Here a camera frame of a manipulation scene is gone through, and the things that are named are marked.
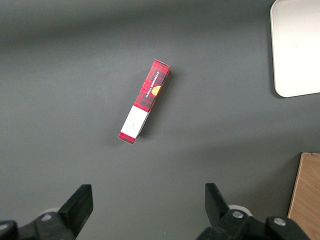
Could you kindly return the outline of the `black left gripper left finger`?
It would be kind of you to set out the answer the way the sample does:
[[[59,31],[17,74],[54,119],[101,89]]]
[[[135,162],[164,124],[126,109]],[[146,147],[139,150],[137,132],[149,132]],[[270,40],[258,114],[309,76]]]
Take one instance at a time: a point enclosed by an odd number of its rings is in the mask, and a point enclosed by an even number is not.
[[[47,210],[30,223],[0,222],[2,240],[75,240],[94,208],[90,184],[82,184],[58,210]]]

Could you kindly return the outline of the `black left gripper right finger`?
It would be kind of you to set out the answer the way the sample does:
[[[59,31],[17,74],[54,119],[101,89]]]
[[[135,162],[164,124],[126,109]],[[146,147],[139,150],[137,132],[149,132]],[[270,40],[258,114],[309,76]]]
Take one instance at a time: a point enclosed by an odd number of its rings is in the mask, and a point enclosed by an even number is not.
[[[269,216],[260,222],[227,205],[214,183],[205,184],[205,211],[210,222],[198,240],[308,240],[302,228],[287,217]]]

